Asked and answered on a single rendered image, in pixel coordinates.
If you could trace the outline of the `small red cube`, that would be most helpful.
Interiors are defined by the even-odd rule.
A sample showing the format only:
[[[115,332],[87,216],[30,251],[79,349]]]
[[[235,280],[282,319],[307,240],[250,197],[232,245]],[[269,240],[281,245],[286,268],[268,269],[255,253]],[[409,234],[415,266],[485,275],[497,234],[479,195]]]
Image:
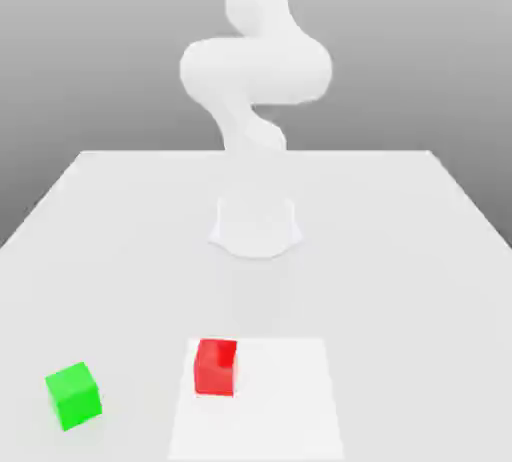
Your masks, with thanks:
[[[194,358],[194,389],[199,395],[235,394],[237,374],[236,340],[202,338]]]

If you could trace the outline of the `small green cube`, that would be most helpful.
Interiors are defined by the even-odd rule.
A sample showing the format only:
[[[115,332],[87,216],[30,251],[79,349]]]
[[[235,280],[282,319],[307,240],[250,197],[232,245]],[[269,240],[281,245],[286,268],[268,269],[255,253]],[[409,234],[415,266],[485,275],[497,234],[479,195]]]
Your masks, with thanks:
[[[99,387],[84,362],[45,377],[52,408],[63,431],[102,414]]]

